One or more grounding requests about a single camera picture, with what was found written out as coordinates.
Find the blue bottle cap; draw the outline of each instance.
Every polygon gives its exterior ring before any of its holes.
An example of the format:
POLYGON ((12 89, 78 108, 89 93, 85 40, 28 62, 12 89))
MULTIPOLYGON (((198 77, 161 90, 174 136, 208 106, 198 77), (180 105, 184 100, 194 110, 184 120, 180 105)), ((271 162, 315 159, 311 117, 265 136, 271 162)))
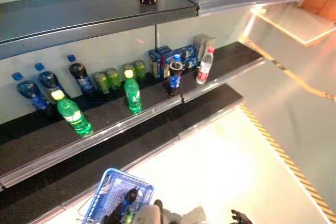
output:
POLYGON ((44 66, 43 66, 42 63, 36 63, 36 64, 34 65, 34 67, 35 67, 35 69, 36 69, 37 71, 42 71, 42 70, 44 70, 44 66))
POLYGON ((70 62, 74 62, 74 61, 76 61, 76 57, 74 55, 68 55, 68 60, 70 62))
POLYGON ((175 54, 174 55, 174 60, 175 61, 181 61, 181 55, 175 54))
POLYGON ((13 74, 12 74, 12 77, 13 77, 13 79, 16 80, 16 81, 19 81, 19 80, 22 80, 22 79, 23 79, 22 74, 19 73, 19 72, 17 72, 17 73, 13 73, 13 74))

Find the hazard tape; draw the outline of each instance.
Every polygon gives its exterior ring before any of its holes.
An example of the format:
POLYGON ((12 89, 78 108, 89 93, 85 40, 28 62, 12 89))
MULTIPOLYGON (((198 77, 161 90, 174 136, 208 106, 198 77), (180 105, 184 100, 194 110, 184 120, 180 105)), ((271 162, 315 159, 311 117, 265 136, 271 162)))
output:
POLYGON ((301 181, 305 189, 309 192, 311 197, 316 201, 317 205, 321 208, 326 217, 334 224, 336 224, 335 213, 328 207, 327 203, 324 202, 322 197, 318 194, 315 188, 312 187, 310 182, 306 179, 304 174, 295 165, 295 163, 290 159, 286 152, 280 147, 280 145, 271 137, 267 130, 260 124, 260 122, 252 115, 252 113, 243 105, 240 105, 240 109, 244 114, 250 119, 254 126, 259 130, 259 132, 265 137, 268 143, 274 148, 282 160, 287 164, 295 176, 301 181))

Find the red bottle cap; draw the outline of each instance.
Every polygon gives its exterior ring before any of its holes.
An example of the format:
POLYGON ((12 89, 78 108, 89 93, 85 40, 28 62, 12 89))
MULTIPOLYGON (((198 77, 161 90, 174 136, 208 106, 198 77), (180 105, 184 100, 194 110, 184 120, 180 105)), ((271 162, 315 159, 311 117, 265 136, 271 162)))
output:
POLYGON ((210 54, 213 54, 215 52, 215 48, 214 47, 208 47, 208 52, 210 54))

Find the yellow bottle cap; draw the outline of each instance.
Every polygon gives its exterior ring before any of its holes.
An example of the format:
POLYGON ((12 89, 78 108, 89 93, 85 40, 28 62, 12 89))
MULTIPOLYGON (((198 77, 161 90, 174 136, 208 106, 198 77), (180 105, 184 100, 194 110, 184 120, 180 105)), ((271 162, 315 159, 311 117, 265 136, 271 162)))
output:
POLYGON ((126 71, 125 71, 125 77, 128 78, 128 79, 129 79, 129 78, 133 78, 133 71, 130 70, 130 69, 129 69, 129 70, 126 70, 126 71))
POLYGON ((64 97, 64 93, 61 90, 56 90, 51 93, 51 96, 55 100, 61 100, 64 97))

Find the green can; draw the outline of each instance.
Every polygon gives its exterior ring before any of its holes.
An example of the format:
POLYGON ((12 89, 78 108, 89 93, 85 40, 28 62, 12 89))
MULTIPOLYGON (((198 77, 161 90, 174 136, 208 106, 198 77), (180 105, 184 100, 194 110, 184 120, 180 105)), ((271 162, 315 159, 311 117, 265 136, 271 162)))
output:
POLYGON ((126 70, 132 70, 133 71, 133 76, 136 79, 137 73, 135 73, 135 68, 134 68, 133 64, 126 64, 126 65, 124 65, 124 73, 125 73, 126 70))
POLYGON ((103 94, 110 93, 109 91, 109 83, 107 81, 107 76, 104 73, 96 73, 95 74, 95 81, 98 87, 98 90, 103 94))
POLYGON ((110 89, 118 90, 121 89, 121 81, 119 73, 116 69, 111 68, 106 72, 108 83, 110 85, 110 89))
POLYGON ((137 60, 134 63, 135 67, 135 74, 137 76, 137 79, 142 81, 146 79, 146 66, 145 63, 142 60, 137 60))

